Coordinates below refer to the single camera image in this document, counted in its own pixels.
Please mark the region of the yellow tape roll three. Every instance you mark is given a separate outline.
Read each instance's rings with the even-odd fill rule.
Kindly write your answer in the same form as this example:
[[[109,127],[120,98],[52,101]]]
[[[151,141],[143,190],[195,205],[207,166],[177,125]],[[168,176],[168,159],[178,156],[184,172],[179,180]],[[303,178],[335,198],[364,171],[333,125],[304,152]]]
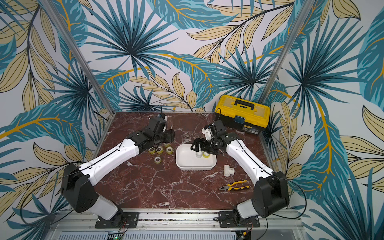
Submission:
[[[172,148],[171,146],[169,146],[169,147],[166,148],[166,153],[167,153],[168,155],[173,154],[173,152],[174,152],[174,150],[173,150],[173,148]]]

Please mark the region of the yellow tape roll two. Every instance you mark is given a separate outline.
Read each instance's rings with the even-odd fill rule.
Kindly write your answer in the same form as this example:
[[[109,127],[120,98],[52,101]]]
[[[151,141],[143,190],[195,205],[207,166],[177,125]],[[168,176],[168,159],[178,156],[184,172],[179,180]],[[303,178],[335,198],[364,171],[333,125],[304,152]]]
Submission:
[[[162,146],[157,147],[157,150],[156,150],[157,154],[162,154],[163,152],[164,152],[164,149]]]

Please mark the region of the yellow tape roll six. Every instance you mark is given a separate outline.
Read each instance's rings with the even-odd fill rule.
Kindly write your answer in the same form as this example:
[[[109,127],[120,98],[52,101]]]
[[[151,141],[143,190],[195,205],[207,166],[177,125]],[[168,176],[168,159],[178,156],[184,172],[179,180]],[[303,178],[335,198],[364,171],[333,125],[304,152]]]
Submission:
[[[203,158],[208,159],[211,155],[206,153],[206,152],[203,152],[202,156],[203,156]]]

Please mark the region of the yellow tape roll four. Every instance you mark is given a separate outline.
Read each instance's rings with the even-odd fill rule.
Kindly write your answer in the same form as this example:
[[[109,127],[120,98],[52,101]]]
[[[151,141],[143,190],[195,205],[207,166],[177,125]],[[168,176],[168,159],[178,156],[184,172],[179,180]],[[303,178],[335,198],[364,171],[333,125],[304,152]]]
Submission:
[[[154,154],[154,153],[156,152],[156,149],[155,149],[154,147],[152,147],[152,148],[150,148],[150,149],[148,150],[148,152],[149,152],[150,154]]]

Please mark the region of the white plastic storage box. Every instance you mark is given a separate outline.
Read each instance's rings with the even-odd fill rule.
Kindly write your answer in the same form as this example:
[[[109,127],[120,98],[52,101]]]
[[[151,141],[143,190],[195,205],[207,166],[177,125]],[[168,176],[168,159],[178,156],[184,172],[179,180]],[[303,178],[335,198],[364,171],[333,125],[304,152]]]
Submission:
[[[176,149],[176,165],[182,171],[209,171],[217,164],[216,155],[208,159],[197,158],[196,152],[191,150],[192,144],[182,144]]]

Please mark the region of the yellow tape roll five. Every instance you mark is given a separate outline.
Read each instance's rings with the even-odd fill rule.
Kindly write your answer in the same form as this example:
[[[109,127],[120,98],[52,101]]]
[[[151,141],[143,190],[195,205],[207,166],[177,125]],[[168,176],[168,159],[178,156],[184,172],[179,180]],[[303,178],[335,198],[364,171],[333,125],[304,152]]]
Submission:
[[[156,164],[160,164],[162,162],[162,158],[161,157],[155,157],[154,162]]]

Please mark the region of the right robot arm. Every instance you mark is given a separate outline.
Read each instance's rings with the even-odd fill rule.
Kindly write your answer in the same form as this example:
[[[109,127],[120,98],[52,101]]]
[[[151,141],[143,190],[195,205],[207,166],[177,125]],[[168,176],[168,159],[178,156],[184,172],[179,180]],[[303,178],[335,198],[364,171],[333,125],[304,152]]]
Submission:
[[[211,137],[210,140],[195,139],[191,150],[211,155],[225,152],[248,175],[254,185],[254,192],[251,199],[236,205],[235,213],[240,218],[266,218],[290,204],[286,176],[262,163],[235,133]]]

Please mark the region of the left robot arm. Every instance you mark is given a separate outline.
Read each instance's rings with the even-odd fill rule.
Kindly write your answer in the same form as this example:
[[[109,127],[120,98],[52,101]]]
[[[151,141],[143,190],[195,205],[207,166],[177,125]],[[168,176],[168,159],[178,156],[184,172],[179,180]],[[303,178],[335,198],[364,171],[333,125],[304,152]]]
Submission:
[[[61,194],[77,213],[96,214],[117,225],[123,221],[123,211],[112,201],[99,195],[94,186],[125,161],[138,156],[153,146],[172,143],[175,131],[170,129],[149,137],[143,131],[128,135],[120,144],[99,157],[80,166],[65,168]]]

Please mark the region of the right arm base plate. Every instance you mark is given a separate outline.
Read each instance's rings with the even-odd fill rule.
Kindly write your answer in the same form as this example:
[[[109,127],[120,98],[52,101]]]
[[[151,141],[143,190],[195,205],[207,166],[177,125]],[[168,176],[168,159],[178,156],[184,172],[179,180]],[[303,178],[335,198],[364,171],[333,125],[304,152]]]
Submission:
[[[258,228],[260,227],[259,218],[257,216],[243,219],[234,211],[221,211],[214,218],[221,228]]]

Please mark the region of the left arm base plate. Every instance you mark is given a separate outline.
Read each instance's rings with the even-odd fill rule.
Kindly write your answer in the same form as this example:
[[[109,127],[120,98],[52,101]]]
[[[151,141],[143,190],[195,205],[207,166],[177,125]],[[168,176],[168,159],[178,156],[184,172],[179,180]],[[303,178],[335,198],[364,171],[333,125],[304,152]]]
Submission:
[[[139,212],[121,212],[117,213],[111,220],[105,220],[98,216],[96,229],[135,229],[139,220]]]

